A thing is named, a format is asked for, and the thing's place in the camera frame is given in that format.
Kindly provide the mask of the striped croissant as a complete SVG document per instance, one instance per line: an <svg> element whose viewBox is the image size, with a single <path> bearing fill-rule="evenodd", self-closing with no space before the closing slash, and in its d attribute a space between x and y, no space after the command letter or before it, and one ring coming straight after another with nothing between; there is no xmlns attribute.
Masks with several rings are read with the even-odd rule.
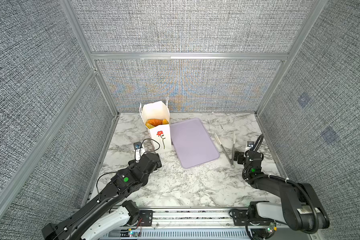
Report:
<svg viewBox="0 0 360 240"><path fill-rule="evenodd" d="M150 124L150 123L146 123L145 124L146 125L146 127L148 128L148 129L153 129L155 126L153 126L152 124Z"/></svg>

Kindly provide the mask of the orange triangular pastry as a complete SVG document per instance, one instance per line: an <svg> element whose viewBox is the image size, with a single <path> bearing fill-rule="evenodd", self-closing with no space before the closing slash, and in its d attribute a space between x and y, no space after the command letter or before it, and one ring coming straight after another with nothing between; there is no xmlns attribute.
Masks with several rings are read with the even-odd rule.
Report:
<svg viewBox="0 0 360 240"><path fill-rule="evenodd" d="M163 124L163 120L160 120L160 119L149 119L146 121L146 125L150 125L153 127L157 127L162 124Z"/></svg>

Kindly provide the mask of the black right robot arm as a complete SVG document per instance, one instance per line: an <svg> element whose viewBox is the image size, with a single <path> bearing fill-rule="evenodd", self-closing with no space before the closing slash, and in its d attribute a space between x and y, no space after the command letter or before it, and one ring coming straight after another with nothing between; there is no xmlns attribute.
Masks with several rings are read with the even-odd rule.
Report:
<svg viewBox="0 0 360 240"><path fill-rule="evenodd" d="M327 229L330 219L315 190L308 183L267 175L262 171L264 154L252 149L235 151L234 162L243 165L242 177L252 188L262 190L280 198L280 204L267 201L252 201L248 207L247 220L256 224L276 222L287 225L294 231L314 234Z"/></svg>

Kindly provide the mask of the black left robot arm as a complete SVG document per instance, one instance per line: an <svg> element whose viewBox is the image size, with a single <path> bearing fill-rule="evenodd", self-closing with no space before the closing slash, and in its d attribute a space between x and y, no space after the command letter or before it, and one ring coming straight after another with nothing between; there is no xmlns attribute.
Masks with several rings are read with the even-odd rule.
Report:
<svg viewBox="0 0 360 240"><path fill-rule="evenodd" d="M115 172L110 182L72 216L42 229L45 240L96 240L113 228L134 225L139 220L136 203L127 200L144 187L150 174L162 167L158 154L144 153Z"/></svg>

